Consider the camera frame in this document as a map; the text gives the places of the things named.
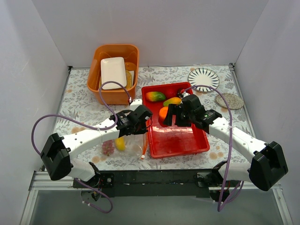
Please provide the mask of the green yellow mango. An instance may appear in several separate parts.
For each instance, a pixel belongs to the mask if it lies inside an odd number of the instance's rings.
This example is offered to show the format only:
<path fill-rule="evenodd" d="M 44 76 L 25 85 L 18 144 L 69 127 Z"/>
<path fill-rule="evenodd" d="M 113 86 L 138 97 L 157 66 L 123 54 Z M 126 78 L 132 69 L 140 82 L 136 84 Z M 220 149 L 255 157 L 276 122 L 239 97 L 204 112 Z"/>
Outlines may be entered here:
<path fill-rule="evenodd" d="M 181 98 L 179 97 L 172 97 L 163 102 L 163 107 L 168 107 L 170 104 L 179 105 L 181 103 Z"/>

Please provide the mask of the clear zip top bag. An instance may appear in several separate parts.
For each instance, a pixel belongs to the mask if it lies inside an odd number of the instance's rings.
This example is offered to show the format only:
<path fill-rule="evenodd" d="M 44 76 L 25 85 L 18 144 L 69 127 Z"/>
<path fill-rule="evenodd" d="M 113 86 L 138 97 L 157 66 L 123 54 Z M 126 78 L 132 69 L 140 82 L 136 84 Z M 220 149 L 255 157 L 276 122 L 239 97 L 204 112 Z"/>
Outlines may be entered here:
<path fill-rule="evenodd" d="M 126 144 L 126 149 L 124 151 L 119 151 L 116 148 L 114 149 L 114 153 L 110 156 L 106 156 L 102 154 L 102 143 L 100 144 L 99 150 L 102 156 L 109 157 L 109 158 L 121 158 L 121 157 L 134 157 L 134 158 L 144 158 L 148 140 L 146 134 L 143 135 L 130 135 L 130 136 L 123 136 Z"/>

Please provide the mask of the orange tangerine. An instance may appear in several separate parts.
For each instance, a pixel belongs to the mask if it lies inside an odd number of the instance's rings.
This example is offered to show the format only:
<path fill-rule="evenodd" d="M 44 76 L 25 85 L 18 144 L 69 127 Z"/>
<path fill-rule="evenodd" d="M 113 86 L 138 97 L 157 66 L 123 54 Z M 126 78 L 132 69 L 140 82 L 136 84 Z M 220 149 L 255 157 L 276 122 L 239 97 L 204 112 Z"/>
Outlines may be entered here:
<path fill-rule="evenodd" d="M 167 116 L 167 112 L 168 112 L 168 107 L 162 107 L 160 110 L 159 110 L 159 113 L 158 113 L 158 118 L 159 118 L 159 121 L 163 122 Z"/>

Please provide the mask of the red apple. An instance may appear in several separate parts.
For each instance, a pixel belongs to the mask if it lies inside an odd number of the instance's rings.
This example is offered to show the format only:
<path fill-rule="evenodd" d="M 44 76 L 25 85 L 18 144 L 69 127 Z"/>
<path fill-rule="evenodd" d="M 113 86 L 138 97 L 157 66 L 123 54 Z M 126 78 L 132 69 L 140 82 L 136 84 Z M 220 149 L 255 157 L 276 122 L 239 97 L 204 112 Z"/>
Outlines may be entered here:
<path fill-rule="evenodd" d="M 165 91 L 165 96 L 167 99 L 177 97 L 177 91 L 175 89 L 167 89 Z"/>

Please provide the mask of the purple grape bunch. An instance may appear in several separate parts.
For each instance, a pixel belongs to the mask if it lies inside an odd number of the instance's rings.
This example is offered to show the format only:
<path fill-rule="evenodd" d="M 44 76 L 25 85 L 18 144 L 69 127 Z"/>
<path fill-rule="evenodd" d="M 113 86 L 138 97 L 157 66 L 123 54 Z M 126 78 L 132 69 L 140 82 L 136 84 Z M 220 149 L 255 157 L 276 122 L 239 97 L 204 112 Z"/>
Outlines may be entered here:
<path fill-rule="evenodd" d="M 113 145 L 113 140 L 109 140 L 102 143 L 102 147 L 101 147 L 102 154 L 106 156 L 110 156 L 114 153 L 114 149 L 115 147 Z"/>

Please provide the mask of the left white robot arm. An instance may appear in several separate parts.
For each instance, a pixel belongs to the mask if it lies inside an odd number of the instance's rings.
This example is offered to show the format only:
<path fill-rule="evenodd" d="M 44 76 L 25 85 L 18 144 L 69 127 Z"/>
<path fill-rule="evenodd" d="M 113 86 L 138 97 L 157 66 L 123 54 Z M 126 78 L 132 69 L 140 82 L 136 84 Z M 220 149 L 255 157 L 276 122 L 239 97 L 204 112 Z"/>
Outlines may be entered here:
<path fill-rule="evenodd" d="M 125 135 L 140 135 L 147 131 L 146 121 L 152 112 L 144 105 L 135 110 L 124 110 L 112 115 L 96 125 L 96 129 L 86 129 L 74 134 L 50 135 L 41 152 L 41 159 L 51 180 L 66 176 L 80 179 L 88 187 L 96 187 L 100 181 L 100 171 L 93 163 L 78 160 L 77 155 L 109 140 Z"/>

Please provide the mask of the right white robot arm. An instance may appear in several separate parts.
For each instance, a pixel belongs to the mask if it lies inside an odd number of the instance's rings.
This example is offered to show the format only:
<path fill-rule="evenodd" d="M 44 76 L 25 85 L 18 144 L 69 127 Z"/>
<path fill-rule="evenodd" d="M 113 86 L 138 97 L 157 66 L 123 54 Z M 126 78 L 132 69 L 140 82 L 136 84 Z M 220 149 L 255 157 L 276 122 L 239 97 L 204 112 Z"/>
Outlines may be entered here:
<path fill-rule="evenodd" d="M 233 127 L 215 110 L 205 110 L 199 98 L 184 96 L 179 104 L 169 104 L 163 124 L 170 126 L 175 120 L 178 127 L 190 127 L 205 131 L 242 154 L 247 162 L 222 161 L 212 168 L 206 179 L 217 186 L 229 180 L 252 182 L 257 188 L 268 191 L 288 173 L 283 149 L 277 142 L 266 143 Z"/>

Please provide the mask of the orange plastic bin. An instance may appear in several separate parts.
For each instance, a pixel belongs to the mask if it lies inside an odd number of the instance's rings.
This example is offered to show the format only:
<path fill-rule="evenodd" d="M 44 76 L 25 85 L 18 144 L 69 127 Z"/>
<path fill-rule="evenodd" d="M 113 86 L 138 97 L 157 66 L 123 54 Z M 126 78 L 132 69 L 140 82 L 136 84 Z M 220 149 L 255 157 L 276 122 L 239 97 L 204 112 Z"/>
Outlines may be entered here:
<path fill-rule="evenodd" d="M 87 87 L 100 104 L 128 105 L 135 98 L 139 50 L 130 44 L 102 45 L 95 50 Z"/>

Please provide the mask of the red green mango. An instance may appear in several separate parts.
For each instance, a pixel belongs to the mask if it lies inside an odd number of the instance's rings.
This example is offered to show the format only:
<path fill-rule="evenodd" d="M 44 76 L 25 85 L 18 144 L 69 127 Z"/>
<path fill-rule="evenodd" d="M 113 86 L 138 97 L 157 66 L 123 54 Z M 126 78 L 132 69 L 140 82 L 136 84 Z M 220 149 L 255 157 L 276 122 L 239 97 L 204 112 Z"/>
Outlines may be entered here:
<path fill-rule="evenodd" d="M 158 102 L 158 101 L 165 101 L 166 96 L 164 93 L 159 91 L 150 91 L 145 94 L 145 98 L 147 101 L 150 102 Z"/>

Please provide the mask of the striped round plate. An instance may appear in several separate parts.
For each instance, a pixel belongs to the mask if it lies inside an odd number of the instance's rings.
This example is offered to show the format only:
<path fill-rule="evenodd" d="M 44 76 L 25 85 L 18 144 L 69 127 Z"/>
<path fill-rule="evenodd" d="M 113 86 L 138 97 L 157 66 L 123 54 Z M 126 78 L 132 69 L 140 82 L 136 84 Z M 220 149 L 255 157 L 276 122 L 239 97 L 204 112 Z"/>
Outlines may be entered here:
<path fill-rule="evenodd" d="M 204 67 L 192 70 L 187 80 L 198 92 L 211 92 L 212 90 L 207 88 L 207 86 L 217 89 L 220 84 L 217 73 Z"/>

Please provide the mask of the red plastic tray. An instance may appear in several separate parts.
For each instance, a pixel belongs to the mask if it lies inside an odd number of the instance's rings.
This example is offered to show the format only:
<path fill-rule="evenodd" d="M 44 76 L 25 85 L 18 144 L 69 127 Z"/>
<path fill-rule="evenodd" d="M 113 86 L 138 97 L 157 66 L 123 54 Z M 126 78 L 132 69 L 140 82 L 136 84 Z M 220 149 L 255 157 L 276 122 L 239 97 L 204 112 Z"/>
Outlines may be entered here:
<path fill-rule="evenodd" d="M 158 118 L 163 102 L 150 102 L 145 98 L 145 94 L 150 91 L 159 91 L 165 94 L 167 89 L 178 91 L 188 87 L 190 87 L 188 82 L 180 82 L 145 86 L 141 89 L 143 104 L 153 113 L 152 121 L 148 122 L 150 126 L 148 128 L 148 142 L 153 158 L 197 154 L 210 149 L 208 138 L 203 130 L 197 129 L 194 125 L 191 127 L 164 126 Z"/>

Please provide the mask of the yellow woven basket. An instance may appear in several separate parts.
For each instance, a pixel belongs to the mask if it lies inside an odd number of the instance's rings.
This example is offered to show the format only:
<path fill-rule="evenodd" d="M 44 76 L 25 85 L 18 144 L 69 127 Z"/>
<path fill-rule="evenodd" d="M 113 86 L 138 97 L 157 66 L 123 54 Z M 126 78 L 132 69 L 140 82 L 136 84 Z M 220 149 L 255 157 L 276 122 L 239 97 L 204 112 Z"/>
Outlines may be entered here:
<path fill-rule="evenodd" d="M 116 68 L 116 69 L 106 69 L 101 71 L 101 77 L 99 81 L 99 88 L 101 85 L 105 82 L 113 81 L 117 82 L 126 89 L 129 89 L 132 87 L 132 76 L 129 72 L 126 71 L 124 68 Z M 121 89 L 121 87 L 116 84 L 110 82 L 108 84 L 105 84 L 103 89 L 104 90 L 116 90 Z"/>

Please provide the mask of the speckled small round plate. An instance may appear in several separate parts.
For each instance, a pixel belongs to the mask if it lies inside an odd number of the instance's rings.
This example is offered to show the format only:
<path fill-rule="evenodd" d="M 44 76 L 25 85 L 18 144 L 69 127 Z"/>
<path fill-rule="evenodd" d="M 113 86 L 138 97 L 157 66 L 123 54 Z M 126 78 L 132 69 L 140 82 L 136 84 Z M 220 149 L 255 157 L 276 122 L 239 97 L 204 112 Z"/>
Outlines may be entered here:
<path fill-rule="evenodd" d="M 225 100 L 231 110 L 237 110 L 244 106 L 244 100 L 235 94 L 224 93 L 223 97 L 225 98 Z M 221 106 L 223 108 L 227 108 L 224 100 L 222 99 L 222 97 L 220 95 L 217 95 L 215 97 L 215 101 L 219 106 Z"/>

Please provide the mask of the floral table mat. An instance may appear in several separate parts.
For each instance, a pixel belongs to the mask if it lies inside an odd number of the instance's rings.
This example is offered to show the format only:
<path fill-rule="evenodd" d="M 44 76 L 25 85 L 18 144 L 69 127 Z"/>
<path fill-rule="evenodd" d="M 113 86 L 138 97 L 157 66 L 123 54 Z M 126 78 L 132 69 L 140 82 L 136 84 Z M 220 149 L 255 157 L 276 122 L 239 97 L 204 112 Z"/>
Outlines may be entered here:
<path fill-rule="evenodd" d="M 138 70 L 138 83 L 136 97 L 142 95 L 144 86 L 180 83 L 188 79 L 194 66 L 185 67 L 140 67 Z M 62 118 L 57 119 L 54 131 L 59 135 L 73 134 L 83 130 L 83 126 L 70 122 L 69 118 L 90 126 L 96 125 L 110 116 L 107 108 L 101 105 L 94 94 L 87 87 L 88 68 L 72 68 L 70 70 L 64 95 L 59 107 Z M 214 109 L 225 118 L 233 118 L 233 125 L 242 131 L 253 135 L 254 130 L 250 122 L 246 108 L 229 112 L 219 106 L 216 101 L 216 92 L 198 92 L 201 103 L 206 109 Z M 134 157 L 104 157 L 99 147 L 95 146 L 77 156 L 84 162 L 93 162 L 100 170 L 158 170 L 158 169 L 200 169 L 212 168 L 219 162 L 230 158 L 232 163 L 243 163 L 246 159 L 237 151 L 228 153 L 228 145 L 209 135 L 210 149 L 207 152 L 196 155 L 179 157 L 165 157 L 154 159 L 150 153 L 145 158 Z"/>

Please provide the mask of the white rectangular plate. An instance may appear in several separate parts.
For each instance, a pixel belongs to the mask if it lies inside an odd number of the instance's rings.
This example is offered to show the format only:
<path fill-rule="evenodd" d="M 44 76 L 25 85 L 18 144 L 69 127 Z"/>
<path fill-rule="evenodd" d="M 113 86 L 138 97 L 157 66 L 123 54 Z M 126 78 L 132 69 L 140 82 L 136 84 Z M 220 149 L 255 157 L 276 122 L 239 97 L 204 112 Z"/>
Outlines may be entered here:
<path fill-rule="evenodd" d="M 100 62 L 100 72 L 100 87 L 105 82 L 117 82 L 126 87 L 127 77 L 123 57 L 102 59 Z"/>

